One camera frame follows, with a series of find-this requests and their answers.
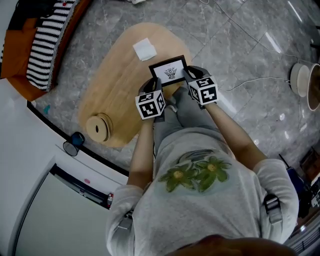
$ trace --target white wall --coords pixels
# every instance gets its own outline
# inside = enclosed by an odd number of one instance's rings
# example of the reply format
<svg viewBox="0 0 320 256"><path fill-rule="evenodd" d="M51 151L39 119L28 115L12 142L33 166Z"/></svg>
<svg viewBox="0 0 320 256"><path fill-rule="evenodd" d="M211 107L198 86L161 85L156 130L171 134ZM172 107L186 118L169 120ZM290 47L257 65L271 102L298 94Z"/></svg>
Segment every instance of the white wall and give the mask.
<svg viewBox="0 0 320 256"><path fill-rule="evenodd" d="M79 151L67 155L65 141L29 109L27 102L0 80L0 255L11 255L26 208L54 163L89 186L108 194L127 177Z"/></svg>

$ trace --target white napkin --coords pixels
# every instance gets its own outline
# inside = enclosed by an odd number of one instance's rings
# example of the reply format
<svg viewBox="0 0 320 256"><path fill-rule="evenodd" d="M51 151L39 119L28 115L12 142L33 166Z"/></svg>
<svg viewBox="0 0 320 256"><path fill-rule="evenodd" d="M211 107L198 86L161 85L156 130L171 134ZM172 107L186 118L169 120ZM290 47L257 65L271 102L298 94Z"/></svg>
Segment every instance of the white napkin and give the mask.
<svg viewBox="0 0 320 256"><path fill-rule="evenodd" d="M141 61L147 61L157 55L155 47L150 43L148 38L137 42L133 45L133 48Z"/></svg>

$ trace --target gray marble floor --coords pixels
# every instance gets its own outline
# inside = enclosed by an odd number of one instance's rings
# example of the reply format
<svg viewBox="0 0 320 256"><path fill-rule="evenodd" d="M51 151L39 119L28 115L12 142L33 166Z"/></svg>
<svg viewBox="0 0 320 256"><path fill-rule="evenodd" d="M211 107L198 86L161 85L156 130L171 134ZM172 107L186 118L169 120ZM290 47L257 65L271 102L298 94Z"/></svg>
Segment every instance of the gray marble floor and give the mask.
<svg viewBox="0 0 320 256"><path fill-rule="evenodd" d="M320 111L311 112L306 98L283 80L257 80L227 92L247 80L289 78L297 58L287 55L317 62L310 42L320 44L320 10L313 0L93 0L66 50L58 86L36 100L36 108L67 134L84 133L78 106L91 78L119 35L140 22L164 25L185 42L193 64L208 69L221 86L219 105L269 157L280 153L297 167L320 139ZM85 136L87 148L129 168L136 137L109 148Z"/></svg>

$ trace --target white bowl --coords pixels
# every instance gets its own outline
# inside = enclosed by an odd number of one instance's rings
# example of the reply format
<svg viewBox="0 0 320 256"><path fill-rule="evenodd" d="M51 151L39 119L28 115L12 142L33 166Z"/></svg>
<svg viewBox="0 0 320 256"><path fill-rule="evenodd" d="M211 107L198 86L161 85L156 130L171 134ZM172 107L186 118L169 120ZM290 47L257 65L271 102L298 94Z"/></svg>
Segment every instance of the white bowl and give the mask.
<svg viewBox="0 0 320 256"><path fill-rule="evenodd" d="M320 106L320 84L311 84L311 79L314 78L316 74L320 76L320 65L317 63L311 67L308 81L307 101L311 111L315 111Z"/></svg>
<svg viewBox="0 0 320 256"><path fill-rule="evenodd" d="M309 76L310 70L306 65L294 64L290 75L290 84L292 91L300 97L307 95Z"/></svg>

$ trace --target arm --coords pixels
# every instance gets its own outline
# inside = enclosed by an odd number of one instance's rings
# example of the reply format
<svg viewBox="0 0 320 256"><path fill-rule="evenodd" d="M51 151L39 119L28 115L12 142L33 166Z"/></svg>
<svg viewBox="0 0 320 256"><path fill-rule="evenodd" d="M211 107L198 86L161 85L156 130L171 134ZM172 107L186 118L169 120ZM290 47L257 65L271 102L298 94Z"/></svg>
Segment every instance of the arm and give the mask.
<svg viewBox="0 0 320 256"><path fill-rule="evenodd" d="M267 157L257 148L249 135L215 103L205 105L216 126L236 159L253 170L255 165Z"/></svg>
<svg viewBox="0 0 320 256"><path fill-rule="evenodd" d="M154 118L142 121L134 148L127 185L145 189L152 182L154 168Z"/></svg>

